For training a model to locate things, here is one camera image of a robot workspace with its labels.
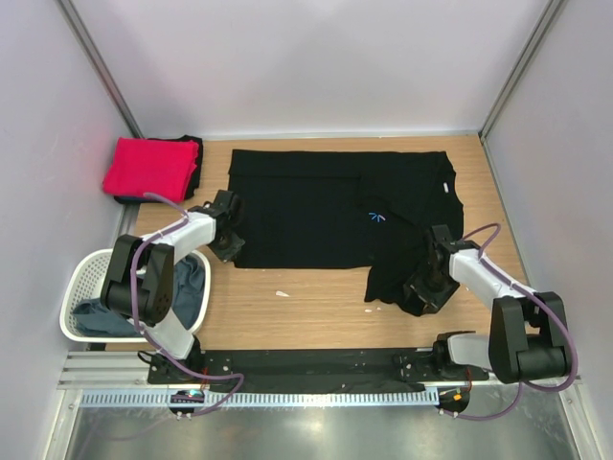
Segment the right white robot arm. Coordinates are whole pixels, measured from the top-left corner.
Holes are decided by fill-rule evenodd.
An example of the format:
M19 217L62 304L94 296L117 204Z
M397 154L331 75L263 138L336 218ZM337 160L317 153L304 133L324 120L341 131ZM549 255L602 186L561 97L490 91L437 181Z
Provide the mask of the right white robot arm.
M504 272L469 239L456 240L445 225L423 237L425 257L403 285L402 308L416 316L439 312L465 287L490 312L489 332L442 333L431 356L432 368L451 380L466 366L490 371L503 383L536 387L540 380L562 378L570 385L578 372L577 350L560 296L538 292Z

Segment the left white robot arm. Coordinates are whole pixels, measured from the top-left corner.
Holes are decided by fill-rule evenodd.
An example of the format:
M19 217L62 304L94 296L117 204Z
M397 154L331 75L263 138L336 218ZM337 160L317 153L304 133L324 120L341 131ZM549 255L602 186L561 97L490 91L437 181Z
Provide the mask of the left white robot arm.
M181 219L144 237L122 235L116 240L101 302L130 320L180 381L204 380L199 341L172 309L174 267L201 246L209 247L224 263L235 260L244 246L236 234L242 200L234 192L220 190L214 200L185 210L160 195L146 197L174 207Z

